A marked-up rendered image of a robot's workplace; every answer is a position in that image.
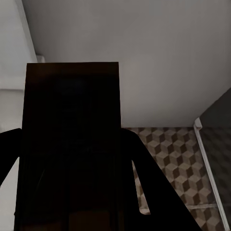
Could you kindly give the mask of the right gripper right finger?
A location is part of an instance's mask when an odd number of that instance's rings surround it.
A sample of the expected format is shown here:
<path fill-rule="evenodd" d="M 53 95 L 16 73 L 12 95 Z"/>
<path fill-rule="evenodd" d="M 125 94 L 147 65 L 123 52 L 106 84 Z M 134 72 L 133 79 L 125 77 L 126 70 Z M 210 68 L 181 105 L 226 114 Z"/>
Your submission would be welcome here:
<path fill-rule="evenodd" d="M 151 215 L 140 212 L 132 160 Z M 121 129 L 124 231 L 202 231 L 139 136 Z"/>

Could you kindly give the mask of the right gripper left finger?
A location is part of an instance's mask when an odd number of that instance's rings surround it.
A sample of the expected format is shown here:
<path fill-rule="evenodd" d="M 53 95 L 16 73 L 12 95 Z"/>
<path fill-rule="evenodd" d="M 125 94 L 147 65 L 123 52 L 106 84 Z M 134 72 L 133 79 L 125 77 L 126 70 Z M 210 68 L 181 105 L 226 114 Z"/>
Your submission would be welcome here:
<path fill-rule="evenodd" d="M 0 133 L 0 185 L 2 185 L 18 158 L 21 133 L 21 128 Z"/>

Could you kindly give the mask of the mousetrap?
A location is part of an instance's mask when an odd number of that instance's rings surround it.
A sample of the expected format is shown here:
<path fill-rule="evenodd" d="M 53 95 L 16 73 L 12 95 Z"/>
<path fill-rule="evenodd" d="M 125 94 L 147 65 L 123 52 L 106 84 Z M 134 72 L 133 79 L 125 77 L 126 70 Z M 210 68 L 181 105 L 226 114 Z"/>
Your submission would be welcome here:
<path fill-rule="evenodd" d="M 124 231 L 119 62 L 27 63 L 14 231 Z"/>

